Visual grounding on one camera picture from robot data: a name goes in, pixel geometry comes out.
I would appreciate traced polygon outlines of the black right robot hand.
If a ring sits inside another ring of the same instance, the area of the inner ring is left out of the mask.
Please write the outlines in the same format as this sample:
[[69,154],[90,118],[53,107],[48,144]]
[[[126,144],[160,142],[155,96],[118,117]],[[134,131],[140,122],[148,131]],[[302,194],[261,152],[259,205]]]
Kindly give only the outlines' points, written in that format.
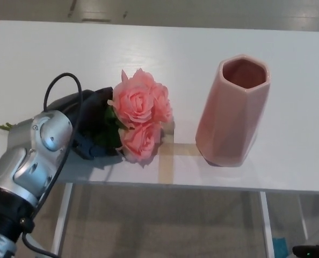
[[300,258],[319,258],[319,245],[294,246],[292,252]]

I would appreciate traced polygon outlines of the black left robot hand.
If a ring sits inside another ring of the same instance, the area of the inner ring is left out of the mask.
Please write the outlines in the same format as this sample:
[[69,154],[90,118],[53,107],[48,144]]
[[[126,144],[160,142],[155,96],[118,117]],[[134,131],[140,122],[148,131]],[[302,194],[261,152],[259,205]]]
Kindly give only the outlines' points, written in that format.
[[71,149],[85,160],[118,155],[118,126],[107,104],[112,97],[111,87],[83,90],[82,116]]

